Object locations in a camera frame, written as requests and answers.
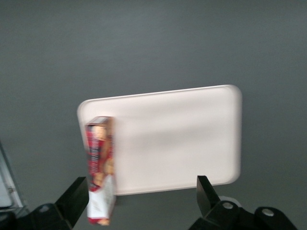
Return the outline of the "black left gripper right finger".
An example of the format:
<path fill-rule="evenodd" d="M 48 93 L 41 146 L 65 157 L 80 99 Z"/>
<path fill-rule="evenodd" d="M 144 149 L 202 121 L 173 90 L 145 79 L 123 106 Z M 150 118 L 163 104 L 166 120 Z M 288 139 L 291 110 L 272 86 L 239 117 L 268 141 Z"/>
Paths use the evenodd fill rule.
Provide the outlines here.
<path fill-rule="evenodd" d="M 205 175 L 197 176 L 197 203 L 205 217 L 221 200 Z"/>

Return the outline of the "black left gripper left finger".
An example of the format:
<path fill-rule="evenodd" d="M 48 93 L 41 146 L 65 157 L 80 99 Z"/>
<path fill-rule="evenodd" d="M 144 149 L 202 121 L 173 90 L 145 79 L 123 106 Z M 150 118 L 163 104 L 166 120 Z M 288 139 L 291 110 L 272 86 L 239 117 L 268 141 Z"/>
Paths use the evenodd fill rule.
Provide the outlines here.
<path fill-rule="evenodd" d="M 89 202 L 86 177 L 78 177 L 55 202 L 64 220 L 73 228 Z"/>

